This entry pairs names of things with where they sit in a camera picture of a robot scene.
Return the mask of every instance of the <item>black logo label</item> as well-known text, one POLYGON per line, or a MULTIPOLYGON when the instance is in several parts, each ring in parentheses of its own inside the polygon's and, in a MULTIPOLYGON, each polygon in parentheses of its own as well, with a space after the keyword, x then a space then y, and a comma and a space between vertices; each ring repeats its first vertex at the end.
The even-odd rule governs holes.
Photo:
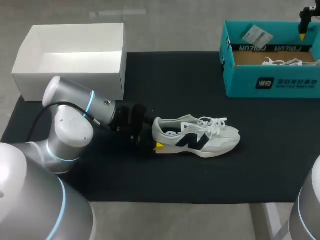
POLYGON ((267 44, 258 48, 252 44, 231 44, 234 51, 257 51, 257 52, 309 52, 311 45, 272 45, 267 44))
POLYGON ((255 89, 271 89, 274 80, 274 77, 260 77, 256 83, 255 89))
POLYGON ((222 73, 225 72, 225 64, 226 64, 226 60, 225 60, 225 56, 222 55, 222 61, 221 61, 221 69, 222 69, 222 73))
POLYGON ((209 138, 206 134, 203 134, 203 136, 198 141, 198 134, 188 133, 176 144, 176 146, 184 147, 188 145, 188 148, 190 149, 201 150, 204 148, 208 141, 209 138))
POLYGON ((229 51, 229 47, 231 46, 231 42, 230 42, 230 39, 228 36, 226 37, 226 46, 228 47, 228 51, 229 51))

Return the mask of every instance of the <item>shoe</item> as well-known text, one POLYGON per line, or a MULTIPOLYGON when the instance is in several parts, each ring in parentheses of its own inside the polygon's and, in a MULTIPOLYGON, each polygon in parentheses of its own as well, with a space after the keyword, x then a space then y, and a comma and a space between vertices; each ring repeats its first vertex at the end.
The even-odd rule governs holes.
POLYGON ((157 154, 194 153, 201 158, 225 154, 240 142, 239 131, 225 124, 226 118, 187 115, 178 119, 157 117, 152 125, 153 139, 160 143, 157 154))

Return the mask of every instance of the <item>open shoe box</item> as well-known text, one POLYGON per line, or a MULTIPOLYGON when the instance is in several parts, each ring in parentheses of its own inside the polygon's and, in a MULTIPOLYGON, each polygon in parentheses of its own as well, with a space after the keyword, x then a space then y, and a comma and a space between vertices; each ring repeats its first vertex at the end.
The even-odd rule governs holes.
POLYGON ((123 23, 34 25, 12 76, 25 101, 42 101, 54 76, 111 100, 124 99, 127 51, 123 23))
POLYGON ((227 21, 224 24, 220 62, 226 94, 231 98, 320 98, 319 66, 262 65, 269 60, 320 59, 320 23, 312 22, 304 41, 299 22, 227 21), (256 25, 274 38, 262 49, 242 38, 256 25))

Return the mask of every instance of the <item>gray floor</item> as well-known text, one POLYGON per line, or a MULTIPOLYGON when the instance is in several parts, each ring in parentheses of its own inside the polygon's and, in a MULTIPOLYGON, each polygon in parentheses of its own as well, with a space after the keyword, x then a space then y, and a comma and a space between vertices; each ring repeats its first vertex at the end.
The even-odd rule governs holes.
MULTIPOLYGON (((119 23, 129 51, 217 51, 225 20, 299 20, 314 0, 0 0, 0 136, 19 97, 11 77, 32 25, 119 23)), ((93 203, 98 238, 253 240, 249 206, 93 203)), ((281 221, 291 204, 278 204, 281 221)))

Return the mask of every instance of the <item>black table surface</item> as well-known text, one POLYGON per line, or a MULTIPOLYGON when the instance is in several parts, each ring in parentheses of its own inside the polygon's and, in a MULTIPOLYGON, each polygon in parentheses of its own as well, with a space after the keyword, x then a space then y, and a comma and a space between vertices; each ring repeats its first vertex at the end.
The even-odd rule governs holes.
MULTIPOLYGON (((233 152, 141 155, 119 137, 95 130, 82 160, 64 177, 89 201, 239 204, 294 202, 320 155, 320 100, 226 96, 217 52, 128 53, 124 100, 166 119, 227 117, 241 142, 233 152)), ((26 141, 39 102, 20 98, 2 137, 26 141)), ((51 115, 33 141, 46 139, 51 115)))

